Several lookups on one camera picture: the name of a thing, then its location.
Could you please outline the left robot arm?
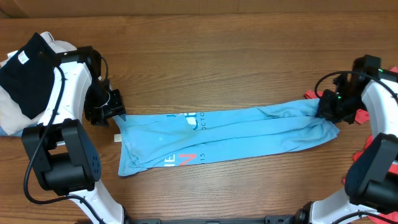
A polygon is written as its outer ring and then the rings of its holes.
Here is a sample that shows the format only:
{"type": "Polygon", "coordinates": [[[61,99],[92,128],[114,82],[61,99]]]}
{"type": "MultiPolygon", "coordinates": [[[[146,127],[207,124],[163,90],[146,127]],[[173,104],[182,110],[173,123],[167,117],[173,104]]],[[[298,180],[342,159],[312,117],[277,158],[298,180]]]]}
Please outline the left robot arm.
{"type": "Polygon", "coordinates": [[[52,60],[55,81],[39,123],[22,132],[29,158],[25,197],[37,205],[71,200],[90,223],[131,223],[101,180],[101,161],[81,123],[108,126],[108,119],[126,117],[120,91],[101,78],[104,57],[91,46],[57,53],[52,60]]]}

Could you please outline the light blue t-shirt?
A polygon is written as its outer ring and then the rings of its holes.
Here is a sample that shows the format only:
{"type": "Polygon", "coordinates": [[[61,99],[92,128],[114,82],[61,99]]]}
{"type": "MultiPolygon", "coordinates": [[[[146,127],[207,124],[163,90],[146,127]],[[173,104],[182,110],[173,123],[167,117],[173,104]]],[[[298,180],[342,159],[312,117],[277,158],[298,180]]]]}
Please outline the light blue t-shirt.
{"type": "Polygon", "coordinates": [[[155,167],[210,164],[310,149],[339,129],[315,116],[318,100],[297,100],[240,110],[128,115],[121,133],[118,174],[155,167]]]}

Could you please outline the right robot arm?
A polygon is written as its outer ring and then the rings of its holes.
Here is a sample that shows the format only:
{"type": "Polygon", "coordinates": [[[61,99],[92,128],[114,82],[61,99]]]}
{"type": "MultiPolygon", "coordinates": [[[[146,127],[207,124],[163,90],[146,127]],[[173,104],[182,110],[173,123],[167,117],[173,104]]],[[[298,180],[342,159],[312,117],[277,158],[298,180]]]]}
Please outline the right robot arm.
{"type": "Polygon", "coordinates": [[[336,86],[318,94],[317,117],[354,123],[367,111],[371,135],[354,155],[344,187],[326,199],[309,202],[286,223],[352,223],[371,217],[397,223],[397,72],[381,68],[379,57],[365,55],[351,70],[331,73],[336,86]]]}

